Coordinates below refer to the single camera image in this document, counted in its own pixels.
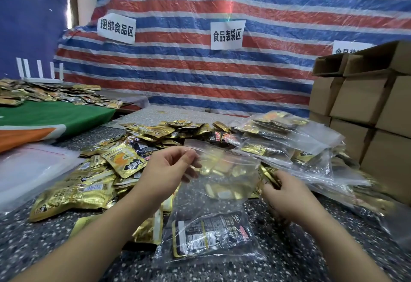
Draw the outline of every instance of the sign with chinese text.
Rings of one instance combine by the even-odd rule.
[[[97,34],[119,42],[134,44],[136,20],[109,13],[97,21]]]
[[[359,42],[346,42],[344,40],[335,40],[334,45],[332,46],[332,54],[340,54],[342,52],[353,53],[357,51],[362,51],[374,46],[373,44],[368,43],[359,43]]]
[[[245,20],[211,22],[211,49],[237,49],[243,47]]]

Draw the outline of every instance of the cardboard box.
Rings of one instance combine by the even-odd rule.
[[[330,116],[375,125],[395,82],[395,76],[355,76],[346,78]]]
[[[322,114],[318,114],[315,112],[310,112],[310,118],[311,121],[320,123],[320,124],[324,124],[327,127],[330,127],[330,122],[331,122],[331,118],[329,116],[325,116]]]
[[[361,169],[383,185],[382,192],[411,204],[411,139],[377,130]]]
[[[394,42],[373,46],[350,54],[344,76],[408,74],[411,75],[411,42]]]
[[[344,135],[347,154],[361,164],[364,154],[375,134],[375,129],[332,119],[330,128]]]
[[[313,76],[342,76],[347,64],[348,54],[334,54],[318,57],[312,69]]]
[[[310,111],[329,116],[343,82],[344,78],[317,78],[311,90]]]
[[[411,76],[399,76],[376,128],[411,138]]]

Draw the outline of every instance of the left hand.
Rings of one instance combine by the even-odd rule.
[[[193,149],[183,146],[156,151],[151,155],[135,189],[143,190],[150,198],[163,202],[173,194],[181,181],[190,182],[188,176],[197,178],[196,171],[190,167],[201,167],[197,158],[198,154]]]

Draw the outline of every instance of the red white blue striped tarp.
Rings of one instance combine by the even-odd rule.
[[[134,45],[97,35],[107,13],[136,19]],[[97,0],[91,20],[59,41],[68,81],[244,116],[308,116],[310,71],[335,40],[411,40],[411,0]],[[246,20],[243,48],[210,50],[210,22],[228,20]]]

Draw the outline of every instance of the terrazzo table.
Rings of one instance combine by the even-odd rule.
[[[179,114],[178,110],[150,106],[123,117],[121,122],[135,118],[139,118],[135,122],[142,124],[186,118],[196,122],[228,122],[233,118],[193,111],[184,111],[182,113],[185,114],[175,116]],[[110,126],[97,127],[56,145],[76,150],[124,132],[117,122],[110,122]],[[323,196],[319,200],[393,281],[411,280],[411,254],[401,250],[378,224],[372,223],[372,218],[358,217]],[[0,281],[10,280],[64,243],[78,218],[96,213],[68,211],[43,222],[30,223],[28,214],[33,203],[34,200],[28,202],[0,220]],[[154,270],[151,268],[153,250],[122,251],[101,281],[330,281],[315,243],[299,226],[291,224],[284,227],[277,223],[260,199],[247,201],[244,208],[267,261]]]

